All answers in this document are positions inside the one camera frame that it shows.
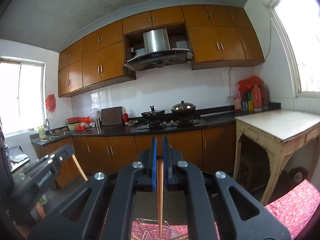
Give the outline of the person's left hand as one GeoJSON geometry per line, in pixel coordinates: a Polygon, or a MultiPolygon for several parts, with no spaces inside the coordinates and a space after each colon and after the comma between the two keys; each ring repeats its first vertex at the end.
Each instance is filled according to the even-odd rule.
{"type": "Polygon", "coordinates": [[[46,213],[43,205],[39,202],[31,209],[31,211],[23,217],[21,222],[16,222],[15,227],[24,239],[28,239],[31,229],[41,220],[45,219],[46,213]]]}

